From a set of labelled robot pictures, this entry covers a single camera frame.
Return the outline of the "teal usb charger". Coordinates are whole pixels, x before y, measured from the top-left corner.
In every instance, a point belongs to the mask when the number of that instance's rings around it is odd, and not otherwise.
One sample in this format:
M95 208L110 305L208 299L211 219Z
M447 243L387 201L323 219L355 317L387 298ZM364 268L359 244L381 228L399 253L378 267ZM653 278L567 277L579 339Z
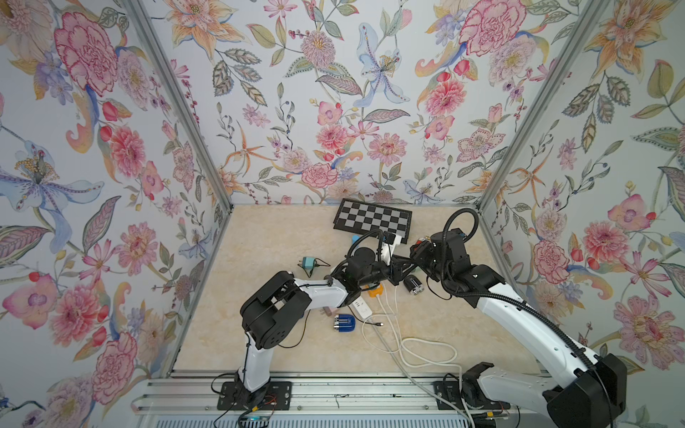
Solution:
M314 257L303 257L299 266L309 274L318 266L317 259Z

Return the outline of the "white power strip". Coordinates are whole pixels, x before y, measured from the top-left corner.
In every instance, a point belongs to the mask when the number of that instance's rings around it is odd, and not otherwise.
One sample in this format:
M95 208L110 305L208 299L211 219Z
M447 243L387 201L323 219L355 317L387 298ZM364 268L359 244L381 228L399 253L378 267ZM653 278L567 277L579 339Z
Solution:
M353 303L357 315L364 321L373 316L373 310L369 307L363 297L358 297Z

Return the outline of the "orange power strip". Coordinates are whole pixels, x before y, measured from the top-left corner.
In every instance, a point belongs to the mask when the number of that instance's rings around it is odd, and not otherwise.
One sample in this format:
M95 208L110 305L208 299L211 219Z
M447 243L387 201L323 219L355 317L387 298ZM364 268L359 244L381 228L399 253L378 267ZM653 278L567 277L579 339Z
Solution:
M381 296L383 293L384 293L383 285L377 285L376 287L373 287L371 290L367 291L367 295L371 298L376 298L378 296Z

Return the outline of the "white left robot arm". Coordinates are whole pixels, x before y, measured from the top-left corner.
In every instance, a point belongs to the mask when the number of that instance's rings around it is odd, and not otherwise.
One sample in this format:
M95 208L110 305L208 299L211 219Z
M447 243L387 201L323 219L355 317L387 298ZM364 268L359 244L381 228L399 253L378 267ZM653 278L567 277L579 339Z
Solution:
M353 304L383 281L399 285L417 265L411 259L361 247L323 280L302 280L279 271L240 308L246 351L234 381L221 395L228 409L251 410L268 395L274 351L312 310Z

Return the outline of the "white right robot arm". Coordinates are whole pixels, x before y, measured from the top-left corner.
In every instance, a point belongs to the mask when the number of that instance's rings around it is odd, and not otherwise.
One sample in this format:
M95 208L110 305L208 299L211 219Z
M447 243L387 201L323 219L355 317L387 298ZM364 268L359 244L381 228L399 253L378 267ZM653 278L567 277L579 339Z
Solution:
M472 407L501 401L529 409L557 427L611 427L626 407L627 367L615 355L599 355L564 333L525 302L486 265L475 265L456 229L432 235L410 249L410 258L445 292L503 326L533 354L547 376L517 374L482 362L461 378Z

